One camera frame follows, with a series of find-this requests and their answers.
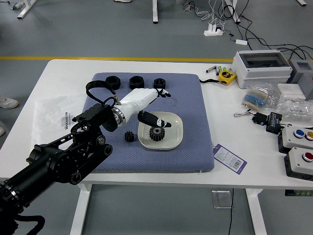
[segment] yellow floor line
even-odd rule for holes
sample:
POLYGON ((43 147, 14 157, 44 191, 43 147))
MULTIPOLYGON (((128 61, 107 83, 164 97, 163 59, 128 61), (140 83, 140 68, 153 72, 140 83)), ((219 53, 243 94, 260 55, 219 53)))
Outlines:
POLYGON ((70 57, 70 56, 0 56, 0 60, 120 60, 120 61, 161 61, 161 62, 222 62, 232 63, 233 59, 221 58, 162 58, 162 57, 70 57))

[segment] foam pad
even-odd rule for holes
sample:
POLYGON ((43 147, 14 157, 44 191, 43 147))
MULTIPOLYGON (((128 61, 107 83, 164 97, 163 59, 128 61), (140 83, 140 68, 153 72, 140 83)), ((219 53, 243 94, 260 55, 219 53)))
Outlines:
MULTIPOLYGON (((183 122, 183 139, 180 145, 172 150, 148 149, 138 140, 137 116, 131 117, 126 125, 118 127, 114 132, 108 132, 101 127, 106 143, 113 146, 113 153, 95 171, 186 173, 212 170, 214 168, 213 147, 198 76, 177 73, 97 73, 92 80, 104 81, 108 76, 119 77, 121 86, 115 92, 121 100, 132 91, 129 88, 129 79, 135 75, 144 78, 145 88, 153 88, 154 80, 157 78, 166 80, 165 89, 172 97, 158 97, 144 110, 171 112, 178 115, 183 122), (126 131, 134 133, 134 142, 124 140, 126 131)), ((104 88, 95 88, 90 92, 101 100, 112 95, 104 88)), ((96 101, 88 97, 84 111, 95 103, 96 101)))

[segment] shoe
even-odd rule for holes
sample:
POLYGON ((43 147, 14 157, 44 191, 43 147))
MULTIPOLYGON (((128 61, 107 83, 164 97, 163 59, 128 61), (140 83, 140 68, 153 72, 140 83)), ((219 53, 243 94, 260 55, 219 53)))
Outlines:
POLYGON ((5 98, 0 96, 0 108, 4 109, 13 109, 15 108, 19 102, 15 99, 5 98))
POLYGON ((3 134, 4 134, 4 128, 0 126, 0 136, 2 136, 3 134))
POLYGON ((114 0, 114 2, 130 3, 132 0, 114 0))

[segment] gray floor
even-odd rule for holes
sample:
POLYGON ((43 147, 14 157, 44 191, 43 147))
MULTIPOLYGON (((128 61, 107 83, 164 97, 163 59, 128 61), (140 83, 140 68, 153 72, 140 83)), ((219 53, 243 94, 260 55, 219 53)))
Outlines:
MULTIPOLYGON (((194 2, 200 10, 209 9, 207 1, 194 2)), ((6 129, 0 146, 48 63, 42 56, 213 58, 220 62, 248 49, 232 42, 228 33, 204 37, 207 22, 193 12, 183 12, 179 0, 159 0, 158 24, 152 23, 151 0, 130 4, 38 0, 22 20, 16 18, 18 11, 11 10, 13 3, 0 3, 0 94, 17 99, 20 105, 0 110, 0 125, 6 129)), ((245 4, 238 1, 239 12, 245 4)), ((312 12, 310 1, 301 7, 296 0, 258 0, 250 1, 243 15, 253 21, 249 29, 268 44, 313 47, 312 12)), ((241 25, 248 24, 242 19, 241 25)), ((241 39, 233 21, 227 21, 225 29, 235 35, 232 39, 241 39)), ((267 49, 255 39, 250 44, 252 49, 267 49)), ((288 58, 290 52, 283 54, 288 58)), ((94 186, 83 234, 227 234, 230 210, 213 208, 211 190, 94 186)), ((68 235, 78 195, 78 187, 55 184, 24 213, 45 216, 40 234, 68 235)), ((313 225, 307 221, 313 198, 285 197, 283 190, 264 190, 259 198, 269 235, 312 233, 313 225)), ((16 234, 26 234, 32 226, 20 223, 16 234)), ((244 189, 235 189, 231 234, 254 234, 244 189)))

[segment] purple tag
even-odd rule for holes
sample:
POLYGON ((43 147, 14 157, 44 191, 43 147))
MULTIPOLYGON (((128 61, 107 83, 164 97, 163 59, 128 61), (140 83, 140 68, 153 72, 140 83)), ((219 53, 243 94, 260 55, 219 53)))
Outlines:
POLYGON ((235 171, 238 175, 240 175, 247 164, 245 160, 230 152, 220 144, 213 148, 213 154, 217 161, 227 166, 232 171, 235 171))

